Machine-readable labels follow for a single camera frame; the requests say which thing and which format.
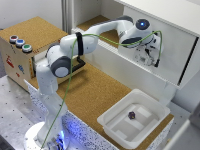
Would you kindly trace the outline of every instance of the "brown box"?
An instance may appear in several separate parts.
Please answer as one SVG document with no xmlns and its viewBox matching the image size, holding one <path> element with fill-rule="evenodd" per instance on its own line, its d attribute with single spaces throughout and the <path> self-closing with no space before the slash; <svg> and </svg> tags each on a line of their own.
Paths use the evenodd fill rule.
<svg viewBox="0 0 200 150">
<path fill-rule="evenodd" d="M 26 54 L 22 52 L 22 49 L 10 44 L 9 39 L 12 35 L 17 35 L 20 39 L 25 40 L 26 44 L 32 46 L 33 51 Z M 58 42 L 66 35 L 66 32 L 40 17 L 0 31 L 0 50 L 7 75 L 28 90 L 24 79 L 28 81 L 35 77 L 33 57 L 47 50 L 49 45 Z M 58 82 L 63 82 L 66 78 L 59 79 Z"/>
</svg>

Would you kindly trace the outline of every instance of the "cable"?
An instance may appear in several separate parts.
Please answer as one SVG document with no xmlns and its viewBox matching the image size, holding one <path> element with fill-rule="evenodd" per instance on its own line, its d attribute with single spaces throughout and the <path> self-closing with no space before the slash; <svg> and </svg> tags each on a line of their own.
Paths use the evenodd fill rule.
<svg viewBox="0 0 200 150">
<path fill-rule="evenodd" d="M 141 39 L 141 40 L 139 40 L 139 41 L 137 41 L 137 42 L 135 42 L 135 43 L 131 43 L 131 44 L 120 44 L 120 43 L 116 43 L 116 42 L 114 42 L 114 41 L 111 41 L 111 40 L 109 40 L 109 39 L 103 37 L 103 36 L 96 35 L 96 34 L 84 34 L 84 35 L 82 35 L 82 36 L 97 36 L 97 37 L 100 37 L 100 38 L 102 38 L 102 39 L 105 39 L 105 40 L 107 40 L 107 41 L 109 41 L 109 42 L 111 42 L 111 43 L 113 43 L 113 44 L 116 44 L 116 45 L 120 45 L 120 46 L 130 46 L 130 45 L 134 45 L 134 44 L 140 43 L 140 42 L 144 41 L 145 39 L 147 39 L 148 37 L 150 37 L 151 35 L 153 35 L 154 33 L 158 33 L 158 32 L 160 33 L 160 37 L 161 37 L 160 51 L 159 51 L 159 56 L 158 56 L 158 60 L 157 60 L 157 63 L 156 63 L 156 64 L 158 65 L 158 63 L 159 63 L 159 61 L 160 61 L 160 57 L 161 57 L 161 48 L 162 48 L 162 32 L 161 32 L 161 31 L 154 31 L 154 32 L 152 32 L 151 34 L 149 34 L 148 36 L 144 37 L 143 39 Z M 75 43 L 76 43 L 76 42 L 77 42 L 77 38 L 74 40 L 74 43 L 73 43 L 73 46 L 72 46 L 70 78 L 69 78 L 69 82 L 68 82 L 67 89 L 66 89 L 66 92 L 65 92 L 65 96 L 64 96 L 64 98 L 63 98 L 62 105 L 61 105 L 61 107 L 60 107 L 60 109 L 59 109 L 59 111 L 58 111 L 58 113 L 57 113 L 57 115 L 56 115 L 56 117 L 55 117 L 55 119 L 54 119 L 54 121 L 53 121 L 53 123 L 52 123 L 52 125 L 51 125 L 51 127 L 50 127 L 50 129 L 49 129 L 49 131 L 48 131 L 48 133 L 47 133 L 47 135 L 46 135 L 46 137 L 45 137 L 45 140 L 44 140 L 44 142 L 43 142 L 42 147 L 41 147 L 40 150 L 42 150 L 42 148 L 44 147 L 44 144 L 45 144 L 45 142 L 46 142 L 46 140 L 47 140 L 47 137 L 49 136 L 49 133 L 50 133 L 50 131 L 51 131 L 51 129 L 52 129 L 52 127 L 53 127 L 53 125 L 54 125 L 56 119 L 58 118 L 58 115 L 60 114 L 60 111 L 61 111 L 61 109 L 62 109 L 62 107 L 63 107 L 63 105 L 64 105 L 64 102 L 65 102 L 65 99 L 66 99 L 66 96 L 67 96 L 67 93 L 68 93 L 68 90 L 69 90 L 69 85 L 70 85 L 71 79 L 72 79 L 72 67 L 73 67 L 73 66 L 72 66 L 72 65 L 73 65 L 72 58 L 73 58 L 74 46 L 75 46 Z"/>
</svg>

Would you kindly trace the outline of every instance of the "cork board surface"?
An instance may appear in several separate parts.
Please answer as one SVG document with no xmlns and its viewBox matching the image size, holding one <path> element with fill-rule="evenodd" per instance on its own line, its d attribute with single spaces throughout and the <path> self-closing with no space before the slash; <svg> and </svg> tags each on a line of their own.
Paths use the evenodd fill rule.
<svg viewBox="0 0 200 150">
<path fill-rule="evenodd" d="M 91 19 L 89 21 L 86 21 L 86 22 L 78 25 L 77 27 L 80 28 L 80 29 L 82 29 L 82 30 L 84 30 L 84 31 L 86 31 L 92 25 L 95 25 L 97 23 L 101 23 L 101 22 L 104 22 L 104 21 L 108 21 L 108 20 L 109 20 L 108 18 L 100 15 L 100 16 L 97 16 L 97 17 L 95 17 L 95 18 L 93 18 L 93 19 Z M 111 30 L 111 31 L 108 31 L 108 32 L 104 32 L 104 33 L 101 34 L 101 36 L 103 36 L 105 38 L 108 38 L 108 39 L 110 39 L 110 40 L 112 40 L 112 41 L 114 41 L 116 43 L 119 43 L 119 36 L 118 36 L 116 30 Z M 100 39 L 102 41 L 104 41 L 104 42 L 106 42 L 106 43 L 108 43 L 108 44 L 110 44 L 110 45 L 118 48 L 118 45 L 113 44 L 113 43 L 111 43 L 111 42 L 109 42 L 107 40 L 104 40 L 102 38 L 100 38 Z"/>
<path fill-rule="evenodd" d="M 36 78 L 33 78 L 29 82 L 38 88 Z M 59 85 L 57 93 L 61 98 L 64 97 L 67 84 L 68 80 Z M 83 71 L 72 77 L 65 103 L 68 109 L 77 117 L 120 150 L 125 150 L 105 134 L 102 126 L 97 122 L 97 118 L 129 92 L 131 92 L 131 89 L 125 85 L 92 65 L 86 64 Z M 172 119 L 173 115 L 168 115 L 136 150 L 145 150 Z"/>
<path fill-rule="evenodd" d="M 12 35 L 17 35 L 19 39 L 25 40 L 26 44 L 30 44 L 33 52 L 27 55 L 33 55 L 40 53 L 42 47 L 58 41 L 67 33 L 44 19 L 35 17 L 0 31 L 0 37 L 8 43 Z"/>
</svg>

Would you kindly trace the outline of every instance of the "wire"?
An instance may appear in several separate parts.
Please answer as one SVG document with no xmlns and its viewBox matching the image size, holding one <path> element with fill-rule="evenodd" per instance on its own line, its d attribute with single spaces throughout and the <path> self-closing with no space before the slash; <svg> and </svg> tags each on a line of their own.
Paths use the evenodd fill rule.
<svg viewBox="0 0 200 150">
<path fill-rule="evenodd" d="M 109 42 L 111 42 L 111 43 L 113 43 L 113 44 L 116 44 L 116 45 L 120 45 L 120 46 L 130 46 L 130 45 L 134 45 L 134 44 L 140 43 L 140 42 L 144 41 L 145 39 L 147 39 L 148 37 L 150 37 L 151 35 L 153 35 L 154 33 L 158 33 L 158 32 L 160 33 L 160 37 L 161 37 L 160 51 L 159 51 L 159 56 L 158 56 L 158 59 L 160 60 L 160 57 L 161 57 L 161 49 L 162 49 L 162 32 L 161 32 L 161 31 L 154 31 L 154 32 L 152 32 L 151 34 L 149 34 L 148 36 L 144 37 L 143 39 L 141 39 L 141 40 L 139 40 L 139 41 L 137 41 L 137 42 L 135 42 L 135 43 L 131 43 L 131 44 L 120 44 L 120 43 L 116 43 L 116 42 L 114 42 L 114 41 L 111 41 L 111 40 L 109 40 L 109 39 L 103 37 L 103 36 L 96 35 L 96 34 L 84 34 L 84 35 L 82 35 L 82 36 L 97 36 L 97 37 L 100 37 L 100 38 L 102 38 L 102 39 L 105 39 L 105 40 L 107 40 L 107 41 L 109 41 Z M 56 115 L 56 117 L 55 117 L 55 119 L 54 119 L 54 121 L 53 121 L 53 123 L 52 123 L 52 125 L 51 125 L 51 127 L 50 127 L 50 129 L 49 129 L 49 131 L 48 131 L 48 133 L 47 133 L 47 135 L 46 135 L 46 137 L 45 137 L 45 140 L 44 140 L 44 142 L 43 142 L 42 147 L 41 147 L 40 150 L 42 150 L 42 148 L 44 147 L 44 144 L 45 144 L 45 142 L 46 142 L 46 140 L 47 140 L 47 138 L 48 138 L 48 136 L 49 136 L 49 133 L 50 133 L 50 131 L 51 131 L 51 129 L 52 129 L 52 127 L 53 127 L 53 125 L 54 125 L 56 119 L 58 118 L 58 115 L 60 114 L 60 111 L 62 110 L 62 107 L 63 107 L 64 102 L 65 102 L 65 99 L 66 99 L 66 96 L 67 96 L 67 93 L 68 93 L 68 90 L 69 90 L 69 85 L 70 85 L 71 79 L 72 79 L 72 67 L 73 67 L 73 66 L 72 66 L 72 65 L 73 65 L 73 59 L 72 59 L 72 57 L 73 57 L 73 54 L 74 54 L 74 46 L 75 46 L 75 43 L 76 43 L 76 42 L 77 42 L 77 38 L 74 40 L 74 43 L 73 43 L 73 46 L 72 46 L 70 78 L 69 78 L 69 82 L 68 82 L 68 85 L 67 85 L 67 89 L 66 89 L 66 91 L 65 91 L 65 96 L 64 96 L 64 98 L 63 98 L 62 105 L 61 105 L 61 107 L 60 107 L 60 109 L 59 109 L 59 111 L 58 111 L 58 113 L 57 113 L 57 115 Z"/>
</svg>

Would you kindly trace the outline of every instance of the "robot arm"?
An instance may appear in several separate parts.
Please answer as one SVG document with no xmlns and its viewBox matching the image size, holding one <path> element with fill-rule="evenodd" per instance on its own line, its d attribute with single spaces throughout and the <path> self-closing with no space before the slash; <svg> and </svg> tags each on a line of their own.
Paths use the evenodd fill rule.
<svg viewBox="0 0 200 150">
<path fill-rule="evenodd" d="M 120 44 L 131 44 L 141 40 L 147 35 L 152 33 L 152 27 L 150 23 L 145 19 L 140 19 L 133 25 L 131 17 L 122 16 L 115 20 L 110 20 L 100 24 L 96 24 L 90 27 L 85 34 L 96 34 L 100 35 L 103 32 L 109 30 L 117 30 L 118 36 L 120 37 Z M 48 63 L 50 65 L 52 73 L 59 78 L 65 77 L 69 74 L 71 67 L 71 51 L 76 34 L 63 37 L 60 45 L 53 46 L 47 53 Z M 93 52 L 98 44 L 97 36 L 83 36 L 83 49 L 84 54 Z M 138 44 L 125 46 L 126 48 L 133 48 L 138 45 L 146 45 L 148 49 L 160 49 L 160 38 L 156 35 L 151 35 L 144 41 Z M 78 55 L 78 43 L 76 42 L 74 47 L 73 55 Z"/>
</svg>

